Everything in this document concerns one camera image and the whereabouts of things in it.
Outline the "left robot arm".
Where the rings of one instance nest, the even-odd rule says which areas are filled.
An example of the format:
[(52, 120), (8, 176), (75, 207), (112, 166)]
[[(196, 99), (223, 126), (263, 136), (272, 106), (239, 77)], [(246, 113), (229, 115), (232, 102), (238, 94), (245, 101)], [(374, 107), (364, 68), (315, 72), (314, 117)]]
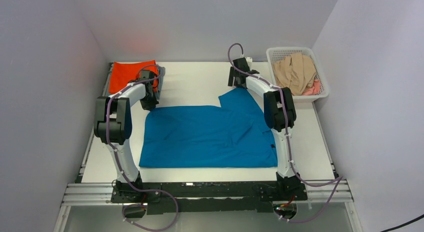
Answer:
[(144, 195), (140, 172), (130, 146), (133, 130), (131, 107), (137, 102), (151, 111), (159, 103), (165, 69), (158, 65), (157, 73), (142, 68), (137, 79), (110, 96), (100, 96), (95, 102), (94, 135), (100, 138), (111, 153), (116, 169), (115, 188), (131, 202)]

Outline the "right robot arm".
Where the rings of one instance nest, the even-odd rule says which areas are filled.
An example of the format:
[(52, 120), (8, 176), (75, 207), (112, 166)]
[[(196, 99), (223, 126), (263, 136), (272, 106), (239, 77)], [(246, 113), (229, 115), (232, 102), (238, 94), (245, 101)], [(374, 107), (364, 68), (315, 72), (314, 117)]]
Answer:
[(277, 156), (276, 195), (289, 199), (301, 182), (293, 171), (288, 140), (296, 120), (296, 110), (289, 89), (268, 82), (256, 70), (251, 70), (245, 57), (230, 61), (228, 86), (250, 90), (263, 99), (263, 116), (271, 129)]

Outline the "blue t shirt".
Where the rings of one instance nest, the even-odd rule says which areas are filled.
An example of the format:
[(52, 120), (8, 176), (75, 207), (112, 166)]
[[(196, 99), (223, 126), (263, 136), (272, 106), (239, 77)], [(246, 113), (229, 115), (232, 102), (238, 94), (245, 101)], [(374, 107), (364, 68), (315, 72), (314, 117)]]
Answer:
[(247, 90), (219, 96), (219, 106), (154, 109), (145, 120), (139, 166), (144, 168), (270, 168), (275, 139)]

